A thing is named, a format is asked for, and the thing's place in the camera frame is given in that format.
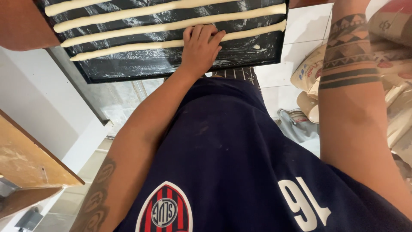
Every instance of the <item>dough strand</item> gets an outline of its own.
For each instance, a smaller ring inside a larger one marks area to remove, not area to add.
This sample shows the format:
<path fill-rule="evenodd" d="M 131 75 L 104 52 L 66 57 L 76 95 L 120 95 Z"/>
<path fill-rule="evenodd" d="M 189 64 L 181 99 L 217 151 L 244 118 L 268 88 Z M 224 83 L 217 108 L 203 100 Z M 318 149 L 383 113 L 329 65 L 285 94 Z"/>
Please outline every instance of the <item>dough strand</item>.
<path fill-rule="evenodd" d="M 53 29 L 55 32 L 60 33 L 67 31 L 72 28 L 87 26 L 91 24 L 102 24 L 110 21 L 127 19 L 132 17 L 138 17 L 149 14 L 156 14 L 163 11 L 173 10 L 173 9 L 187 9 L 194 7 L 201 7 L 206 5 L 213 5 L 223 2 L 235 2 L 239 0 L 180 0 L 174 2 L 168 2 L 148 7 L 140 7 L 135 9 L 124 9 L 120 11 L 110 12 L 106 14 L 98 14 L 87 17 L 81 17 L 78 19 L 68 20 L 59 24 L 54 25 Z"/>
<path fill-rule="evenodd" d="M 269 33 L 272 31 L 284 31 L 285 28 L 286 28 L 286 20 L 283 20 L 282 22 L 278 24 L 273 24 L 270 26 L 258 27 L 255 29 L 247 30 L 247 31 L 238 31 L 238 32 L 228 33 L 223 37 L 222 42 L 228 41 L 228 40 L 235 40 L 235 39 L 257 36 L 257 35 Z M 97 50 L 93 52 L 79 53 L 75 55 L 74 57 L 72 57 L 70 60 L 71 61 L 81 61 L 81 60 L 92 59 L 92 58 L 106 56 L 106 55 L 119 53 L 119 52 L 130 52 L 130 51 L 137 51 L 137 50 L 169 48 L 169 47 L 183 47 L 183 45 L 184 45 L 183 40 L 127 44 L 127 45 L 121 45 L 117 47 L 110 47 L 110 48 L 106 48 L 102 50 Z"/>
<path fill-rule="evenodd" d="M 258 8 L 253 10 L 248 10 L 244 12 L 237 12 L 231 14 L 217 14 L 205 17 L 186 19 L 178 22 L 168 23 L 168 24 L 154 24 L 148 26 L 137 26 L 132 28 L 125 28 L 114 31 L 100 32 L 91 35 L 79 36 L 72 39 L 64 41 L 61 46 L 69 47 L 77 44 L 93 42 L 97 40 L 104 40 L 109 38 L 115 38 L 119 36 L 129 36 L 142 33 L 159 32 L 159 31 L 171 31 L 182 28 L 187 28 L 189 26 L 195 26 L 197 24 L 211 24 L 221 21 L 237 20 L 237 19 L 251 19 L 260 16 L 267 16 L 272 14 L 286 14 L 286 4 L 273 5 L 270 7 Z"/>
<path fill-rule="evenodd" d="M 108 2 L 111 0 L 71 0 L 71 1 L 65 1 L 57 4 L 53 4 L 50 6 L 46 6 L 44 8 L 44 12 L 46 13 L 47 16 L 54 16 L 56 14 L 71 10 L 71 9 L 76 9 L 76 8 L 81 8 L 81 7 L 86 7 L 86 6 L 91 6 L 97 3 L 102 3 L 102 2 Z"/>

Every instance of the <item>navy blue jersey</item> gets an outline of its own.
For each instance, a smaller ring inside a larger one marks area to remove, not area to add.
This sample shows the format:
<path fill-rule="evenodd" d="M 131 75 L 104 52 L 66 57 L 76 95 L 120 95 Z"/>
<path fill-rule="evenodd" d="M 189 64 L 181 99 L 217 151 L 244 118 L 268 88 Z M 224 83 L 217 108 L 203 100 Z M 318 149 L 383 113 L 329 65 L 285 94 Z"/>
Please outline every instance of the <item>navy blue jersey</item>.
<path fill-rule="evenodd" d="M 250 83 L 202 78 L 115 231 L 410 232 L 412 222 L 286 138 Z"/>

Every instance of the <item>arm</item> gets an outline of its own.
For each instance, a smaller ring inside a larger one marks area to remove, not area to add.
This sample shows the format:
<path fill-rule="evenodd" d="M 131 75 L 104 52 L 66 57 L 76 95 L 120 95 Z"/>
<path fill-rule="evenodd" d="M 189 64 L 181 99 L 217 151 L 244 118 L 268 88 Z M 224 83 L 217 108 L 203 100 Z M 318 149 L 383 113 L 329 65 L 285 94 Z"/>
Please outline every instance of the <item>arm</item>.
<path fill-rule="evenodd" d="M 412 219 L 412 197 L 386 140 L 384 91 L 370 50 L 369 0 L 339 0 L 319 85 L 321 159 Z"/>
<path fill-rule="evenodd" d="M 216 35 L 208 42 L 212 34 Z M 123 220 L 145 181 L 160 138 L 187 91 L 212 66 L 224 35 L 213 25 L 184 31 L 182 65 L 136 108 L 116 135 L 71 232 L 112 232 Z"/>

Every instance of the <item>tribal band tattoo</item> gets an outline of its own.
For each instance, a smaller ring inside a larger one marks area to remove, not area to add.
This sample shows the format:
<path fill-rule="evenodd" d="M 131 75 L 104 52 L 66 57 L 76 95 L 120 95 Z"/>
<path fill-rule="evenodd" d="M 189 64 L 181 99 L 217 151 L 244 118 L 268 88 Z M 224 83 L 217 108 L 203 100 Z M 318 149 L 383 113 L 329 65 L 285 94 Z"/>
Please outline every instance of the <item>tribal band tattoo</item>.
<path fill-rule="evenodd" d="M 99 231 L 110 210 L 104 203 L 107 198 L 107 187 L 110 183 L 110 177 L 115 169 L 116 163 L 106 157 L 84 198 L 79 214 L 70 229 L 71 232 Z"/>
<path fill-rule="evenodd" d="M 331 26 L 319 89 L 379 81 L 373 64 L 366 16 L 346 16 Z"/>

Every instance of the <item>black baking tray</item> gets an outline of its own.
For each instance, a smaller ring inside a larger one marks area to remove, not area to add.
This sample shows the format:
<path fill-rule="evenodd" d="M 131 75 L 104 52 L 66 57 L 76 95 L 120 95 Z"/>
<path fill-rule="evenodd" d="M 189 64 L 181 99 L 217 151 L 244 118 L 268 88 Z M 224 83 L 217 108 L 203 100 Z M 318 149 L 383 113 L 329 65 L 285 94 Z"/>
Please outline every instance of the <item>black baking tray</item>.
<path fill-rule="evenodd" d="M 37 6 L 44 14 L 45 6 L 63 1 L 64 0 L 38 0 Z M 170 1 L 172 0 L 112 0 L 84 8 L 69 10 L 52 17 L 45 16 L 45 18 L 50 26 L 53 26 L 56 23 L 79 17 L 162 4 Z M 289 0 L 241 0 L 238 2 L 219 3 L 191 9 L 175 9 L 104 24 L 92 24 L 74 28 L 63 33 L 56 33 L 56 36 L 60 42 L 63 42 L 68 38 L 103 31 L 112 31 L 133 26 L 164 24 L 214 14 L 234 13 L 281 3 L 286 3 L 289 11 Z M 287 13 L 275 14 L 246 20 L 217 22 L 215 26 L 219 30 L 226 30 L 226 33 L 245 31 L 282 22 L 284 19 L 287 19 L 287 15 Z M 90 52 L 130 43 L 180 40 L 183 39 L 183 31 L 184 29 L 180 29 L 122 36 L 92 43 L 83 43 L 65 48 L 65 50 L 70 57 L 73 57 L 81 52 Z M 222 42 L 222 50 L 219 52 L 214 65 L 209 71 L 277 64 L 281 59 L 284 37 L 285 32 L 275 31 L 259 36 Z M 180 65 L 182 51 L 182 47 L 175 47 L 121 52 L 74 63 L 88 84 L 163 78 L 170 76 Z"/>

